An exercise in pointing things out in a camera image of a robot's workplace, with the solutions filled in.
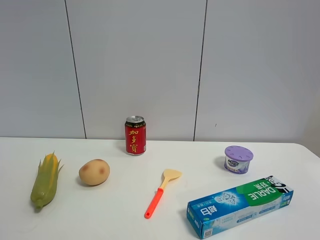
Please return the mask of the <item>red drink can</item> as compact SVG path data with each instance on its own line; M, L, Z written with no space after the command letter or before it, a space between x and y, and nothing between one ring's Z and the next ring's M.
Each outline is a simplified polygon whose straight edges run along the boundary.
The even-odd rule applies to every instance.
M125 148L128 154L138 156L146 151L146 122L142 116L129 116L125 122Z

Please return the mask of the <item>green yellow corn cob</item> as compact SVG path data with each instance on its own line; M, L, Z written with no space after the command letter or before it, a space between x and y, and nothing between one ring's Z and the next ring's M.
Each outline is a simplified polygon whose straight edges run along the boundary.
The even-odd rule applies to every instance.
M55 152L50 153L39 161L37 176L32 187L30 200L36 211L47 206L55 197L58 187L59 173L63 167L60 166Z

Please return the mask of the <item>purple lid air freshener tub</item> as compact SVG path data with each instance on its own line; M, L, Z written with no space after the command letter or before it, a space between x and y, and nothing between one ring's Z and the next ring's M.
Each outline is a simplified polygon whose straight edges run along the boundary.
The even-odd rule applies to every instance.
M254 154L247 148L239 145L230 145L225 148L224 167L234 174L246 174Z

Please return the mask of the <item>blue green toothpaste box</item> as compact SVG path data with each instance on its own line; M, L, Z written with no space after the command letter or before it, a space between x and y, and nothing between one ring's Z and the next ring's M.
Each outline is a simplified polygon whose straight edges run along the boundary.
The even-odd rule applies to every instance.
M290 204L294 190L273 175L188 202L186 217L200 239Z

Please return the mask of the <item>brown potato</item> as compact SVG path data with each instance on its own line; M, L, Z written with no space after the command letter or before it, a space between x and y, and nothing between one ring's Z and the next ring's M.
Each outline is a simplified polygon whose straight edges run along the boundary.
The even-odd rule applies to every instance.
M89 186L96 186L104 183L110 175L109 164L102 159L88 161L79 169L80 180Z

